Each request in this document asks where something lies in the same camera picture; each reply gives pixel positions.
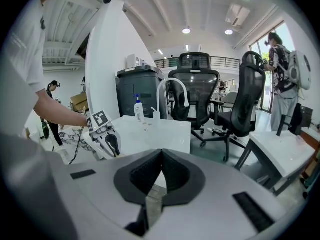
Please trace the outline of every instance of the black cable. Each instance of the black cable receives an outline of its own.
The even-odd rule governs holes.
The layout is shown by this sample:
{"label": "black cable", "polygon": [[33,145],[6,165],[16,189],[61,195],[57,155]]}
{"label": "black cable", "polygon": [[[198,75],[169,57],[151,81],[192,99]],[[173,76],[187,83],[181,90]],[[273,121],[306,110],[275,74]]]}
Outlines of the black cable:
{"label": "black cable", "polygon": [[69,165],[71,165],[74,162],[74,160],[76,160],[76,158],[77,158],[78,150],[79,150],[79,144],[80,144],[80,140],[81,140],[81,136],[82,136],[82,132],[83,131],[84,131],[84,127],[82,127],[80,135],[79,135],[78,145],[76,146],[76,150],[75,150],[75,153],[74,153],[74,158],[71,160]]}

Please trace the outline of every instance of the mesh chair back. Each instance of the mesh chair back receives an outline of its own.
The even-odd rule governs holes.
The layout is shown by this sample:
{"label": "mesh chair back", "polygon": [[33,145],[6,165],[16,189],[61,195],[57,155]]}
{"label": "mesh chair back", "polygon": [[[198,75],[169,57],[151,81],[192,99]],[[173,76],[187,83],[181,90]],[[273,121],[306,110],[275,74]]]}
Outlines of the mesh chair back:
{"label": "mesh chair back", "polygon": [[262,64],[261,56],[253,51],[248,51],[242,58],[239,90],[231,113],[233,132],[238,137],[247,136],[255,130],[256,122],[251,120],[252,113],[266,83],[266,74],[260,68]]}
{"label": "mesh chair back", "polygon": [[[169,78],[179,79],[183,82],[190,104],[189,107],[184,106],[185,94],[182,86],[177,82],[170,82],[175,101],[171,116],[176,121],[191,122],[193,130],[201,128],[210,119],[209,104],[220,79],[220,74],[211,70],[210,56],[199,52],[182,54],[178,69],[171,71]],[[194,107],[196,118],[188,117],[190,110]]]}

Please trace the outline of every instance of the air vent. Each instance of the air vent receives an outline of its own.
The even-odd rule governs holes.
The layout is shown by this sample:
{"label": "air vent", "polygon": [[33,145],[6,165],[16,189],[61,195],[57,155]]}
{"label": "air vent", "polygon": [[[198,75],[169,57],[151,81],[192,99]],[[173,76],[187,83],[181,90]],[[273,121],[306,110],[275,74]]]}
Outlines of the air vent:
{"label": "air vent", "polygon": [[225,21],[231,23],[232,26],[242,26],[246,18],[250,14],[248,8],[244,8],[238,4],[232,3],[226,15]]}

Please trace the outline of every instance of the patterned shirt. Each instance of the patterned shirt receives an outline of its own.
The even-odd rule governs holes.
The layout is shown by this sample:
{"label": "patterned shirt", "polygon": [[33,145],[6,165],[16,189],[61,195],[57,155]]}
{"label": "patterned shirt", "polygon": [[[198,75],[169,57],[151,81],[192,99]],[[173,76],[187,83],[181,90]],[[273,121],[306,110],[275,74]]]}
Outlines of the patterned shirt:
{"label": "patterned shirt", "polygon": [[275,94],[281,94],[291,90],[295,84],[290,82],[287,71],[289,68],[290,52],[283,45],[277,44],[271,47],[269,51],[269,64],[274,67],[273,71],[273,89]]}

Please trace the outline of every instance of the person wearing backpack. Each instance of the person wearing backpack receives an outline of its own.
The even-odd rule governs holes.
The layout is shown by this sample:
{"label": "person wearing backpack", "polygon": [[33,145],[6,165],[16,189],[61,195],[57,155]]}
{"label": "person wearing backpack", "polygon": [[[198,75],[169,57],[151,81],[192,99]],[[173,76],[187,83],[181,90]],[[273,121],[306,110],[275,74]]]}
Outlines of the person wearing backpack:
{"label": "person wearing backpack", "polygon": [[269,33],[270,45],[269,63],[265,65],[266,71],[272,71],[273,76],[273,104],[271,112],[271,129],[277,132],[282,115],[286,115],[286,123],[290,124],[298,103],[298,86],[290,81],[287,70],[290,63],[290,51],[283,45],[281,38],[274,32]]}

